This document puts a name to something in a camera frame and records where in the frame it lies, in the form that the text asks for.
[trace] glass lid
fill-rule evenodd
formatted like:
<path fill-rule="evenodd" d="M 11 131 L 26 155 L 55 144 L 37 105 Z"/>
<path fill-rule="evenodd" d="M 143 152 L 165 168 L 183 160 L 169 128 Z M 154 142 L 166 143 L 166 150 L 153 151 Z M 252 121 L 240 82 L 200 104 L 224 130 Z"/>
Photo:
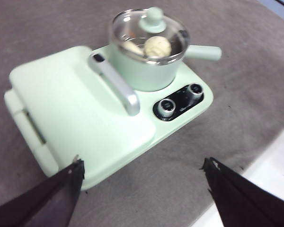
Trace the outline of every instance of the glass lid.
<path fill-rule="evenodd" d="M 120 13 L 110 27 L 110 38 L 126 55 L 152 64 L 181 59 L 189 43 L 185 27 L 157 7 Z"/>

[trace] white surface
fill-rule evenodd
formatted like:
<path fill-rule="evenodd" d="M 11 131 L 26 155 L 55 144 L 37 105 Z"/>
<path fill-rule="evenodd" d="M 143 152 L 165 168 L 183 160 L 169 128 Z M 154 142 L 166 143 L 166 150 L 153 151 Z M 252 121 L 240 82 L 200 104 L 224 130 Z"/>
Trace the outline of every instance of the white surface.
<path fill-rule="evenodd" d="M 284 131 L 244 172 L 243 176 L 262 189 L 284 200 Z M 222 227 L 213 204 L 192 227 Z"/>

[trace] silver knob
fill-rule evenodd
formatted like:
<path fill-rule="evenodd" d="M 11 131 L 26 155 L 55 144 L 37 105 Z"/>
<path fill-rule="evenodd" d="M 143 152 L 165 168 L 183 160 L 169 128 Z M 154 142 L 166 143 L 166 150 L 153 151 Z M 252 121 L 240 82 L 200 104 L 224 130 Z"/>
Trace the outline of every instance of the silver knob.
<path fill-rule="evenodd" d="M 190 99 L 198 100 L 203 94 L 203 88 L 197 83 L 192 83 L 187 87 L 186 94 Z"/>
<path fill-rule="evenodd" d="M 158 104 L 158 112 L 161 117 L 171 117 L 175 109 L 175 102 L 169 98 L 162 99 Z"/>

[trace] silver handle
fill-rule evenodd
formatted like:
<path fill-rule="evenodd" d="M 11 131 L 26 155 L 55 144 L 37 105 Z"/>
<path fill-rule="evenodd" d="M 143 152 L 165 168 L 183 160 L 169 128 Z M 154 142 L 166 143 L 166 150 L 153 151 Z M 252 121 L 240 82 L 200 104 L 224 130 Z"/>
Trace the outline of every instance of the silver handle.
<path fill-rule="evenodd" d="M 135 116 L 140 112 L 140 102 L 133 89 L 126 83 L 121 75 L 101 54 L 91 54 L 88 59 L 89 66 L 103 76 L 115 95 L 119 98 L 127 113 Z"/>

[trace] lid knob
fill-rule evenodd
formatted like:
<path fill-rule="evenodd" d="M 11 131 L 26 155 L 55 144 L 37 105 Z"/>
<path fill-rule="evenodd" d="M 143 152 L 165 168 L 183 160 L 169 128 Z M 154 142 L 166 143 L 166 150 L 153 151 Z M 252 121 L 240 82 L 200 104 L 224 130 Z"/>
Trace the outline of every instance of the lid knob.
<path fill-rule="evenodd" d="M 163 21 L 163 11 L 158 7 L 151 7 L 146 12 L 146 17 L 141 18 L 139 26 L 148 33 L 160 33 L 166 28 Z"/>

